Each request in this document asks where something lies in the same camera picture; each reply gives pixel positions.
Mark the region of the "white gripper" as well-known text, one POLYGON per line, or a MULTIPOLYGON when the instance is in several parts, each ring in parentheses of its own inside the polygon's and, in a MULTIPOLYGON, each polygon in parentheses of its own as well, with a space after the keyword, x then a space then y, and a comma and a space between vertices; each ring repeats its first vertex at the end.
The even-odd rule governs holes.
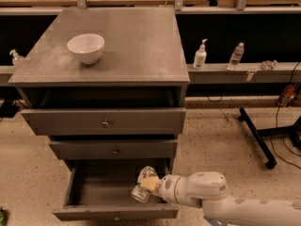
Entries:
POLYGON ((159 196, 166 202, 179 203, 177 185, 181 179, 181 176, 172 174, 166 175, 162 180, 157 176, 153 176, 144 178, 140 186, 149 192, 158 190, 159 196))

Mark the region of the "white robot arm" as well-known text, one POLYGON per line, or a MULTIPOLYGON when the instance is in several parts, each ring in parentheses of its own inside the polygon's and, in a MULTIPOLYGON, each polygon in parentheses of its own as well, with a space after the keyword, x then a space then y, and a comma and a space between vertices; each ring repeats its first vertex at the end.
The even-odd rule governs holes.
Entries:
POLYGON ((201 208, 208 219, 238 226, 301 226, 299 201, 233 197, 219 172, 144 177, 140 186, 166 202, 201 208))

